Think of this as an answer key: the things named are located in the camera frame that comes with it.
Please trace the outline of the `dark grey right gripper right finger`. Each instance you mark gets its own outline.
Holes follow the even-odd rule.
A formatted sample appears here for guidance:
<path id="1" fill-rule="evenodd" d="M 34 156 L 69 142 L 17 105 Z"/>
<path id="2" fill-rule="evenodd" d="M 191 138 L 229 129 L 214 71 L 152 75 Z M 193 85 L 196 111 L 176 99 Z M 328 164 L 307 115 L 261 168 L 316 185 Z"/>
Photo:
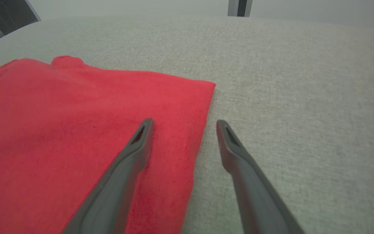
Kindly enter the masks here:
<path id="1" fill-rule="evenodd" d="M 216 129 L 222 165 L 233 180 L 244 234 L 304 234 L 230 125 L 218 120 Z"/>

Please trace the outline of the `grey metal frame post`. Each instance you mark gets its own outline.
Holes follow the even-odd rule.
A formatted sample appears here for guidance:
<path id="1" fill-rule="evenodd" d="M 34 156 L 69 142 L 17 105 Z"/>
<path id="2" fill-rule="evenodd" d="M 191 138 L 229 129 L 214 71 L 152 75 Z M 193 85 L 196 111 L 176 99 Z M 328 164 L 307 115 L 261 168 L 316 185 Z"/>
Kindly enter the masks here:
<path id="1" fill-rule="evenodd" d="M 253 0 L 228 0 L 228 16 L 250 17 Z"/>

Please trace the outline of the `red basketball jersey white sleeves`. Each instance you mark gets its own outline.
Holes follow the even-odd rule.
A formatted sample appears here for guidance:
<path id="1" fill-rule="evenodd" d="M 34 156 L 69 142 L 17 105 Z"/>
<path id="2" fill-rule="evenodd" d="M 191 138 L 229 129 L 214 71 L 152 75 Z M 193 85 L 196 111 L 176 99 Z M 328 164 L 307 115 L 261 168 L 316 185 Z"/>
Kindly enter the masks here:
<path id="1" fill-rule="evenodd" d="M 125 234 L 180 234 L 215 84 L 80 58 L 0 67 L 0 234 L 60 234 L 144 119 Z"/>

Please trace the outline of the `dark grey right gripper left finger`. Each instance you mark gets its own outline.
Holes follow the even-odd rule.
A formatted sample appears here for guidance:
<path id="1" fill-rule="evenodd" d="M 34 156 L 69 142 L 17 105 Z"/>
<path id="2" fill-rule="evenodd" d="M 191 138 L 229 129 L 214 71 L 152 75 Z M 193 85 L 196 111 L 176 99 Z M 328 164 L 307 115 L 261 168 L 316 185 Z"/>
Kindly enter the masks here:
<path id="1" fill-rule="evenodd" d="M 139 173 L 146 167 L 154 121 L 145 119 L 70 219 L 62 234 L 124 234 Z"/>

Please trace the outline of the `dark glass panel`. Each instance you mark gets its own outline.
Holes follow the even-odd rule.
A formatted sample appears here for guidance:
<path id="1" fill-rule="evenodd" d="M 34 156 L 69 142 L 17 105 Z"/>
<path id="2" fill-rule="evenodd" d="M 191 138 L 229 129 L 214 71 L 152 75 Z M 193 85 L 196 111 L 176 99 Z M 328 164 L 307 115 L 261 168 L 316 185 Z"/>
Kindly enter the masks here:
<path id="1" fill-rule="evenodd" d="M 0 39 L 38 21 L 40 17 L 29 0 L 0 0 Z"/>

